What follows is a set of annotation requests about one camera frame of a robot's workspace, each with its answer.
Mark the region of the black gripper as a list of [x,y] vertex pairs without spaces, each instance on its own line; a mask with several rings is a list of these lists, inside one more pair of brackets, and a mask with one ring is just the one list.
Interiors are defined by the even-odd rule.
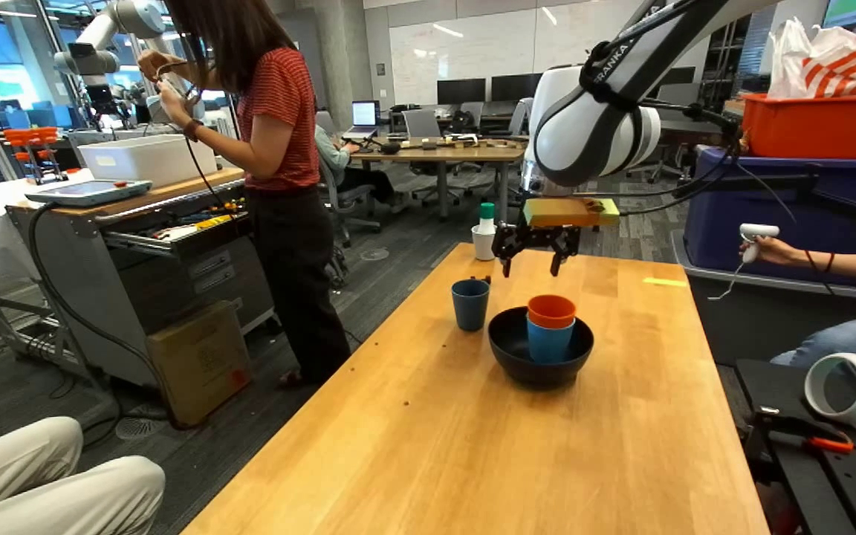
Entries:
[[495,237],[501,274],[513,277],[513,262],[521,250],[545,246],[556,252],[551,259],[551,277],[560,277],[565,262],[579,250],[579,231],[575,225],[501,225]]

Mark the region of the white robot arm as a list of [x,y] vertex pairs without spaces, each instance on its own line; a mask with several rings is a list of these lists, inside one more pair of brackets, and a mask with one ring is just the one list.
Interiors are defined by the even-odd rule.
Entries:
[[[648,94],[689,44],[744,13],[741,0],[646,0],[614,39],[591,44],[579,66],[545,72],[521,164],[524,209],[535,198],[571,198],[582,209],[576,186],[643,164],[664,134]],[[496,225],[495,259],[513,274],[519,252],[551,246],[551,274],[560,274],[579,250],[582,224],[535,224],[527,210]]]

